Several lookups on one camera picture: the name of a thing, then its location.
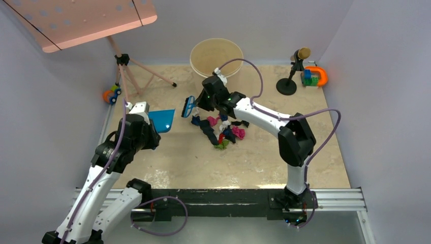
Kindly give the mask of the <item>blue hand brush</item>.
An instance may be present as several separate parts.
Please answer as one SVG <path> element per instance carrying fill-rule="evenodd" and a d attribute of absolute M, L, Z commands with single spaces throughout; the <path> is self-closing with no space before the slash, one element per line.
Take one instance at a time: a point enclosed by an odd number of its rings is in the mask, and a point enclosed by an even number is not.
<path fill-rule="evenodd" d="M 195 97 L 189 96 L 184 101 L 184 106 L 181 112 L 181 117 L 187 118 L 192 114 L 192 111 L 195 107 Z"/>

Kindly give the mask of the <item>blue dustpan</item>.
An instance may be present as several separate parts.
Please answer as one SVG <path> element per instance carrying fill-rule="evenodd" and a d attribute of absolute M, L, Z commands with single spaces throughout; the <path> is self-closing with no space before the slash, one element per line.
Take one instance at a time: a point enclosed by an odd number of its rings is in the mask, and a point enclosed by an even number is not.
<path fill-rule="evenodd" d="M 172 128 L 175 110 L 157 110 L 150 111 L 148 117 L 153 121 L 157 133 L 167 133 Z"/>

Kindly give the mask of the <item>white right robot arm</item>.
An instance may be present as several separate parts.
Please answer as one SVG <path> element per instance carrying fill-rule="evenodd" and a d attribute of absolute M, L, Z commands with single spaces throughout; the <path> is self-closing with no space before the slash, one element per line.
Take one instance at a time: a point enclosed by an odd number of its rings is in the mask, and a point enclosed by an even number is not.
<path fill-rule="evenodd" d="M 245 120 L 277 138 L 279 154 L 287 164 L 287 183 L 278 200 L 286 211 L 292 208 L 315 208 L 317 199 L 306 182 L 307 163 L 316 145 L 316 139 L 306 119 L 277 113 L 239 92 L 229 92 L 221 76 L 213 75 L 202 81 L 203 90 L 196 104 L 206 111 Z"/>

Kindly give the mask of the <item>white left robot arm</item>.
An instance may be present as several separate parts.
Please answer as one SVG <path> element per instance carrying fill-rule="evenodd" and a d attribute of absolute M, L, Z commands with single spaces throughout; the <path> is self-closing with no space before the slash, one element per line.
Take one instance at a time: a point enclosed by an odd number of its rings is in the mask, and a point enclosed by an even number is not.
<path fill-rule="evenodd" d="M 46 232 L 42 243 L 103 243 L 113 227 L 134 207 L 149 206 L 151 185 L 134 178 L 118 198 L 101 209 L 135 154 L 143 149 L 155 149 L 160 139 L 147 112 L 125 115 L 117 131 L 110 133 L 96 148 L 86 182 L 65 220 L 56 230 Z"/>

